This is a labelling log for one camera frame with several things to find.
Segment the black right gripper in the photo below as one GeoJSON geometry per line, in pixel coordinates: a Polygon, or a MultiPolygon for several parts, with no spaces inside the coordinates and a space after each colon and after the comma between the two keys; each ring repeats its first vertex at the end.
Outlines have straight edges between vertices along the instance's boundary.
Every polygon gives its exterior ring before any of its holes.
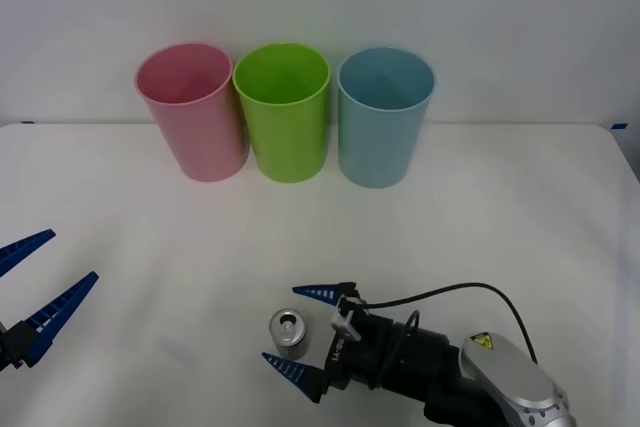
{"type": "MultiPolygon", "coordinates": [[[[292,292],[331,305],[345,308],[361,305],[355,282],[302,285],[292,292]]],[[[324,369],[282,358],[266,352],[262,358],[308,400],[318,404],[330,387],[344,390],[351,380],[375,388],[382,358],[389,351],[394,321],[372,314],[334,314],[335,331],[325,359],[324,369]]]]}

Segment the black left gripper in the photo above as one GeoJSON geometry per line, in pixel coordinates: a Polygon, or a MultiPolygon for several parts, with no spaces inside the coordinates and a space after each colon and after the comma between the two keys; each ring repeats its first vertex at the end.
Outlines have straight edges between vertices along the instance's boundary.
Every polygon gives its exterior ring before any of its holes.
{"type": "MultiPolygon", "coordinates": [[[[0,248],[0,276],[3,277],[26,257],[56,236],[47,229],[0,248]]],[[[10,329],[1,325],[1,370],[36,365],[52,346],[81,302],[98,281],[90,272],[53,301],[10,329]]]]}

